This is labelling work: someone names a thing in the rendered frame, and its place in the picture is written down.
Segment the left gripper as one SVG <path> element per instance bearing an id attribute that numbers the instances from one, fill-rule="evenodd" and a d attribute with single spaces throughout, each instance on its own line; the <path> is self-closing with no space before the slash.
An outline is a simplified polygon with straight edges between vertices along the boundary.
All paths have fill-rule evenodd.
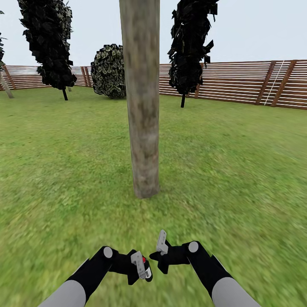
<path id="1" fill-rule="evenodd" d="M 139 274 L 137 271 L 137 266 L 131 263 L 131 255 L 136 253 L 136 250 L 132 250 L 128 255 L 124 256 L 124 264 L 119 271 L 120 274 L 126 274 L 128 279 L 128 284 L 132 285 L 139 279 Z"/>

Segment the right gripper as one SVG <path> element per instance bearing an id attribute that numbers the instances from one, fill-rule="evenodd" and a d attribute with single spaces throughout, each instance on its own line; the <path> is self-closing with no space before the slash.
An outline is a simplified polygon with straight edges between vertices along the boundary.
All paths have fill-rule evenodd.
<path id="1" fill-rule="evenodd" d="M 163 274 L 168 273 L 169 265 L 180 265 L 177 262 L 176 257 L 176 246 L 171 246 L 167 240 L 165 240 L 165 244 L 168 246 L 168 253 L 161 255 L 159 251 L 152 253 L 149 255 L 150 259 L 154 261 L 158 261 L 158 268 Z"/>

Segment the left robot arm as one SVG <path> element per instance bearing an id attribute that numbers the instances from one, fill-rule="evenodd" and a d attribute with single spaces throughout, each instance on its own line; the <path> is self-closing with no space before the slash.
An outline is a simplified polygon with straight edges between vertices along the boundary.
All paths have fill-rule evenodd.
<path id="1" fill-rule="evenodd" d="M 146 279 L 145 271 L 140 251 L 133 249 L 128 255 L 121 255 L 117 250 L 103 246 L 38 307 L 84 307 L 107 272 L 126 274 L 128 284 L 132 285 L 139 278 Z"/>

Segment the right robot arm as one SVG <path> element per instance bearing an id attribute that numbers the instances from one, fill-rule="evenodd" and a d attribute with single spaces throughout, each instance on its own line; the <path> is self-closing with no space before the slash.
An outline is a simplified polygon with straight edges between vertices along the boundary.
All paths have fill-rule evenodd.
<path id="1" fill-rule="evenodd" d="M 149 255 L 150 259 L 158 261 L 158 268 L 163 274 L 168 273 L 169 265 L 191 263 L 215 307 L 261 307 L 227 272 L 215 255 L 209 256 L 199 241 L 171 246 L 166 236 L 167 233 L 161 230 L 156 252 Z"/>

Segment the pesticide atomizer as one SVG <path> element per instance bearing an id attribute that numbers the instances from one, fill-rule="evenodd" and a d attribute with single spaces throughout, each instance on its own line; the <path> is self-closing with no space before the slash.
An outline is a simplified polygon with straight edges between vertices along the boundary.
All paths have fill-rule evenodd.
<path id="1" fill-rule="evenodd" d="M 144 266 L 146 268 L 146 281 L 147 282 L 150 282 L 152 279 L 153 279 L 153 274 L 151 272 L 151 267 L 150 267 L 150 263 L 149 263 L 149 260 L 145 257 L 143 257 L 143 260 L 144 260 Z"/>

